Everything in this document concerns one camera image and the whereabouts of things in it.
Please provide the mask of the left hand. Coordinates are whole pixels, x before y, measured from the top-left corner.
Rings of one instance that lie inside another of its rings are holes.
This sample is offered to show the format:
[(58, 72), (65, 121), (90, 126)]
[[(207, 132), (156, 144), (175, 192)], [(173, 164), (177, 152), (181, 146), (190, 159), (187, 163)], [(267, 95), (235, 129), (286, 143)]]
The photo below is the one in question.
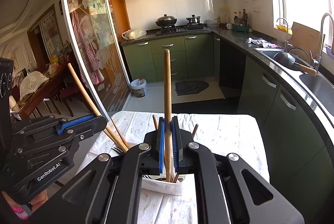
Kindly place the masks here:
[[(21, 205), (17, 204), (9, 195), (5, 192), (1, 192), (3, 194), (3, 197), (6, 199), (9, 206), (19, 206)], [(30, 201), (30, 205), (32, 206), (32, 212), (36, 211), (39, 207), (41, 207), (44, 203), (48, 201), (48, 194), (46, 190), (43, 190), (40, 194), (38, 194), (36, 197), (34, 197)]]

